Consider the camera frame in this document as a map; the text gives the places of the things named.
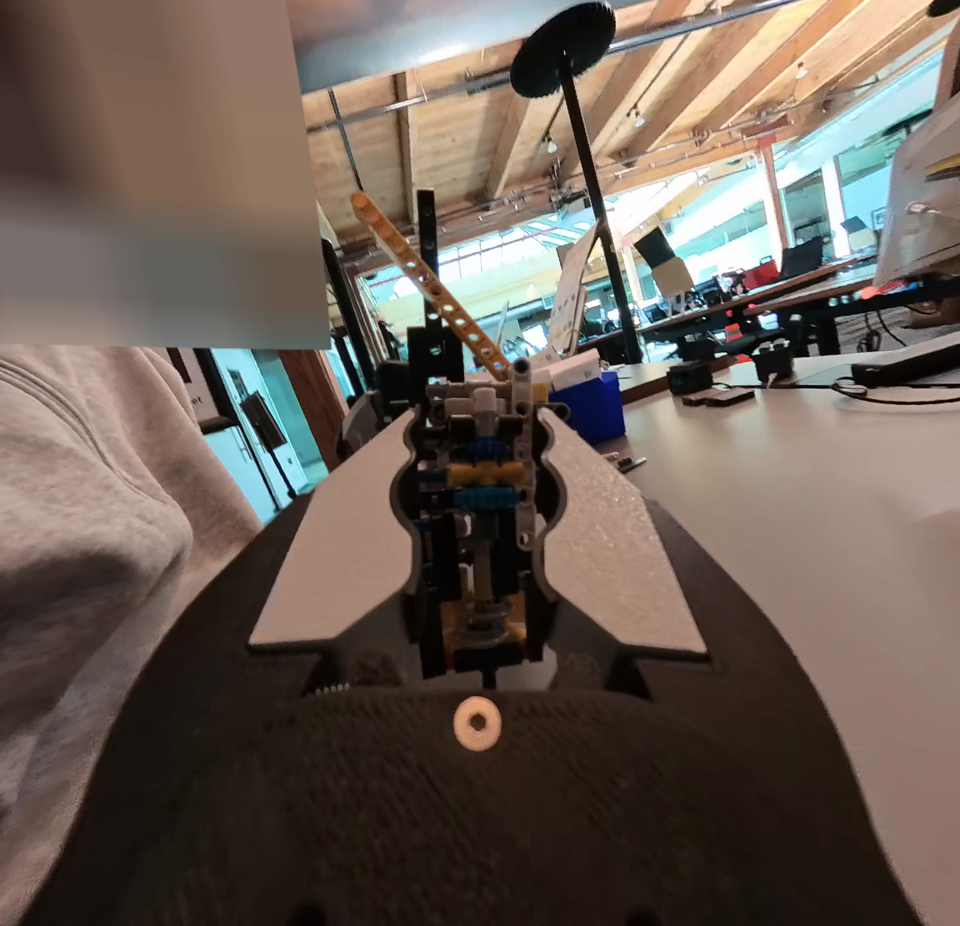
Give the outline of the black display stand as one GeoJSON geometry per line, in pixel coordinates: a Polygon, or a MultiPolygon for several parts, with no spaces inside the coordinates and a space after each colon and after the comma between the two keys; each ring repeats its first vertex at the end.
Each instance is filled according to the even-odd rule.
{"type": "Polygon", "coordinates": [[[289,444],[281,425],[259,391],[247,395],[241,401],[240,408],[250,427],[253,429],[262,449],[269,456],[277,474],[282,480],[287,496],[290,500],[294,500],[298,492],[294,488],[278,456],[278,449],[289,444]]]}

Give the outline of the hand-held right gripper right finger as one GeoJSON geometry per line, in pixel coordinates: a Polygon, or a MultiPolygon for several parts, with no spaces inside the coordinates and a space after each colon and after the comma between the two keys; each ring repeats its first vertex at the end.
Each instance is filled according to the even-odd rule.
{"type": "Polygon", "coordinates": [[[558,491],[535,554],[555,606],[549,647],[558,656],[707,656],[642,492],[552,410],[536,417],[542,468],[558,491]]]}

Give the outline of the propped instruction booklet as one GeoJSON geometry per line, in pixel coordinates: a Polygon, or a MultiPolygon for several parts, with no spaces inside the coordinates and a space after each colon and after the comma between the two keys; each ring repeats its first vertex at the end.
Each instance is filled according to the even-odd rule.
{"type": "Polygon", "coordinates": [[[559,356],[571,354],[579,341],[583,308],[586,302],[583,287],[584,271],[598,237],[598,223],[594,223],[570,247],[561,253],[560,275],[551,308],[548,350],[559,356]]]}

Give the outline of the lego technic crane model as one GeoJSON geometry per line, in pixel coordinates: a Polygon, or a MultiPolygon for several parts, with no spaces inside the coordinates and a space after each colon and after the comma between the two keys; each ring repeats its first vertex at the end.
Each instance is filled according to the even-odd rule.
{"type": "Polygon", "coordinates": [[[416,249],[363,191],[356,218],[425,301],[407,334],[414,467],[401,508],[419,537],[420,578],[409,602],[424,679],[498,673],[544,658],[551,605],[534,580],[537,409],[525,358],[509,361],[416,249]]]}

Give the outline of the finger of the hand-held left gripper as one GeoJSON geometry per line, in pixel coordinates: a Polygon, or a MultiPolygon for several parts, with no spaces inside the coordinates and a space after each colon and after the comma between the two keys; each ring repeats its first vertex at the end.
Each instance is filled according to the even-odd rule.
{"type": "Polygon", "coordinates": [[[393,404],[382,395],[354,398],[340,426],[340,454],[353,455],[393,421],[393,404]]]}

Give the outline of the black flat device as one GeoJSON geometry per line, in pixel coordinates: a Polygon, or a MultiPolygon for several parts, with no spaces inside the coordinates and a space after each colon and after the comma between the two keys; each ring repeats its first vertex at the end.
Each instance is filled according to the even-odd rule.
{"type": "Polygon", "coordinates": [[[958,368],[959,334],[952,333],[853,364],[849,377],[866,388],[888,388],[940,377],[958,368]]]}

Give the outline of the blue plastic bin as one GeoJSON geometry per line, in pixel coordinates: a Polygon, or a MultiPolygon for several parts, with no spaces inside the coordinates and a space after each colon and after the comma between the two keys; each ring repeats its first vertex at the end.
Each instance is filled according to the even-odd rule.
{"type": "Polygon", "coordinates": [[[615,371],[604,371],[597,378],[553,389],[549,401],[568,407],[570,428],[592,445],[626,434],[619,377],[615,371]]]}

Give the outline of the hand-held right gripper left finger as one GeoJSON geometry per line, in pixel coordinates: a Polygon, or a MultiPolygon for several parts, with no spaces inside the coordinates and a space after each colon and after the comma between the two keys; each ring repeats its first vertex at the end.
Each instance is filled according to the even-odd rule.
{"type": "Polygon", "coordinates": [[[252,652],[402,654],[419,536],[402,510],[416,463],[409,409],[314,490],[247,644],[252,652]]]}

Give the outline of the black pole with ribbed disc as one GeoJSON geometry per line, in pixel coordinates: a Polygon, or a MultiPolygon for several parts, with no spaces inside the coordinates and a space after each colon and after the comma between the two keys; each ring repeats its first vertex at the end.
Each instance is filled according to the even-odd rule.
{"type": "Polygon", "coordinates": [[[562,92],[575,148],[582,166],[586,194],[606,261],[606,271],[619,312],[627,361],[642,362],[642,349],[629,306],[615,249],[606,204],[591,150],[591,141],[575,81],[596,66],[617,31],[614,9],[592,1],[572,6],[547,20],[522,44],[510,67],[510,86],[524,99],[541,99],[562,92]]]}

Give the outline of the grey hooded sweatshirt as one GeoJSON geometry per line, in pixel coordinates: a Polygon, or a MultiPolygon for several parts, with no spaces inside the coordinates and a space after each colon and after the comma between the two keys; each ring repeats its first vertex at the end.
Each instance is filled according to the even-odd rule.
{"type": "Polygon", "coordinates": [[[262,530],[151,349],[1,350],[1,920],[48,878],[126,698],[262,530]]]}

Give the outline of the black charger cube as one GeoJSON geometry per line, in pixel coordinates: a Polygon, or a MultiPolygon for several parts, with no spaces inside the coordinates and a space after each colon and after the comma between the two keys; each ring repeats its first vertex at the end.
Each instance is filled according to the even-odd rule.
{"type": "Polygon", "coordinates": [[[679,362],[666,372],[667,390],[674,397],[690,396],[714,386],[718,373],[731,365],[726,357],[679,362]]]}

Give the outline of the silver ventilation duct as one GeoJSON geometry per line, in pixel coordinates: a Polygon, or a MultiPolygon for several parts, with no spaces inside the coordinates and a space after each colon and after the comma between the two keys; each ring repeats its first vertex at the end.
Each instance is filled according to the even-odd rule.
{"type": "MultiPolygon", "coordinates": [[[[590,0],[286,0],[301,92],[522,38],[590,0]]],[[[621,8],[647,0],[600,0],[621,8]]]]}

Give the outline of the dark background table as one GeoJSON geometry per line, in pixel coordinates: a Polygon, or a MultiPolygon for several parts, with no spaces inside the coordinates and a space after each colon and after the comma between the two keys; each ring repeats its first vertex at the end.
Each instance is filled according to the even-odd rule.
{"type": "Polygon", "coordinates": [[[711,308],[655,322],[639,330],[646,343],[690,345],[711,337],[726,356],[746,356],[766,341],[785,338],[798,356],[815,347],[837,356],[839,319],[882,319],[882,311],[918,308],[958,297],[958,271],[900,274],[877,284],[874,264],[844,261],[821,268],[798,284],[772,284],[711,308]]]}

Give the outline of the black power adapter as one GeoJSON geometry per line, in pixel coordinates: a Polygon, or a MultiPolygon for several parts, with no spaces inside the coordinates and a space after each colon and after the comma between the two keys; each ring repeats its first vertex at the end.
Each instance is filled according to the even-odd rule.
{"type": "Polygon", "coordinates": [[[762,387],[793,380],[794,350],[789,339],[780,337],[762,342],[750,354],[757,382],[762,387]]]}

